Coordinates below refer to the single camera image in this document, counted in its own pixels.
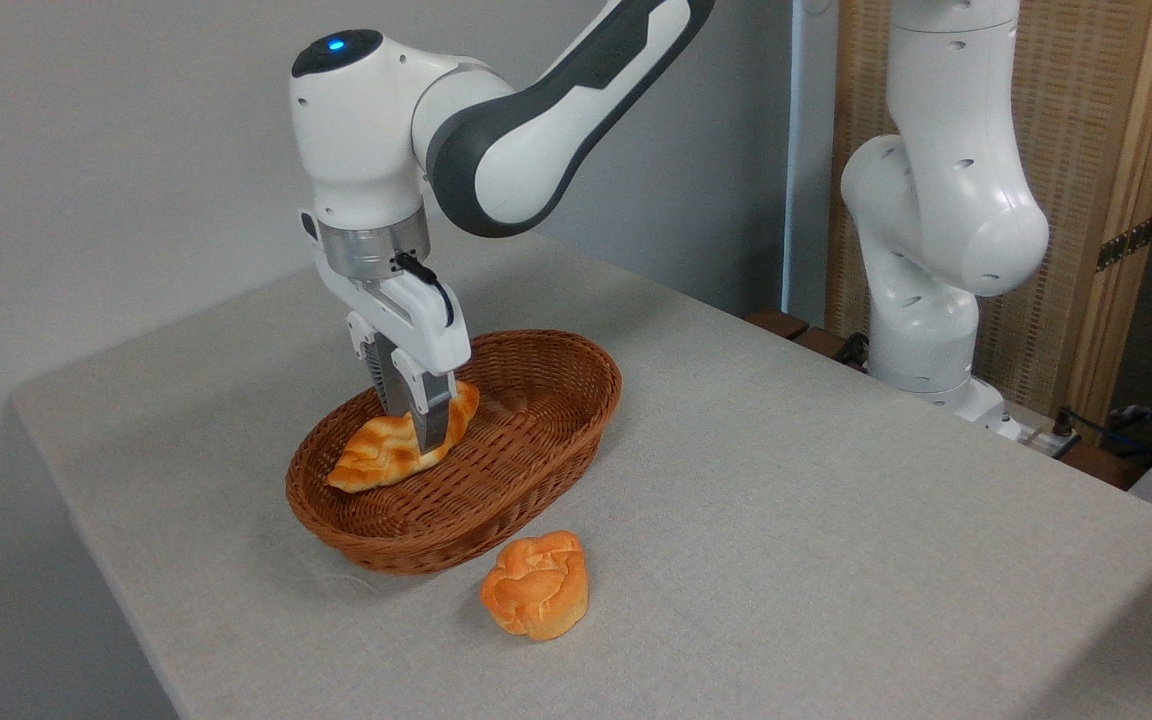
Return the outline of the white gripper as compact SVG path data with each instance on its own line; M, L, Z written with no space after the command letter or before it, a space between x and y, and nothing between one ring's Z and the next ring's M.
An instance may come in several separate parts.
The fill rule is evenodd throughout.
M384 411L410 415L420 454L442 447L457 397L452 370L470 361L460 302L449 287L422 281L396 260L424 262L430 251L424 210L371 232L344 232L302 211L323 282L356 313L349 338L364 361Z

